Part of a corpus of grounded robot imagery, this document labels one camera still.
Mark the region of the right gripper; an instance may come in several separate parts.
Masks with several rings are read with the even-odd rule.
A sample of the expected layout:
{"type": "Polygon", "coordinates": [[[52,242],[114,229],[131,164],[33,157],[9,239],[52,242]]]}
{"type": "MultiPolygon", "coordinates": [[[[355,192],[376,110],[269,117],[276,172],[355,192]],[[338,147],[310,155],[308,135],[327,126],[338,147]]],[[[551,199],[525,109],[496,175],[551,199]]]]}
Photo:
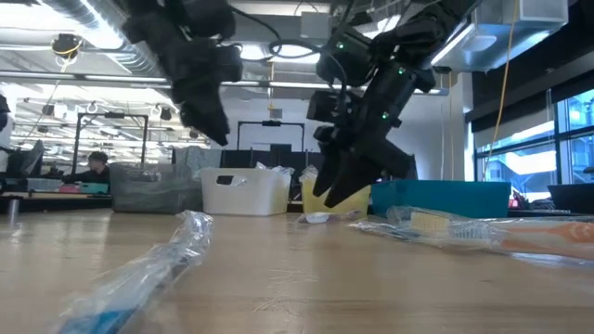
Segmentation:
{"type": "Polygon", "coordinates": [[[402,124],[400,114],[414,92],[430,92],[436,85],[432,69],[414,69],[392,60],[379,66],[361,95],[316,91],[307,118],[324,124],[315,130],[323,162],[313,194],[328,193],[324,204],[333,208],[387,173],[416,179],[415,158],[386,136],[402,124]]]}

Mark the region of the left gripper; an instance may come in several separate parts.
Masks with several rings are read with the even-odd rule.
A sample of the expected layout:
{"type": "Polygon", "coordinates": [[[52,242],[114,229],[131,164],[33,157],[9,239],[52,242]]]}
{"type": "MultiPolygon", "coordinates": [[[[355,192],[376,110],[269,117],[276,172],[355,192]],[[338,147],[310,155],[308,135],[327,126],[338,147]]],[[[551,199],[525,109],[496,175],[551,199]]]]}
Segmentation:
{"type": "Polygon", "coordinates": [[[241,80],[241,51],[239,44],[219,45],[209,38],[164,40],[164,71],[171,81],[172,100],[181,109],[181,123],[223,147],[230,127],[220,87],[241,80]]]}

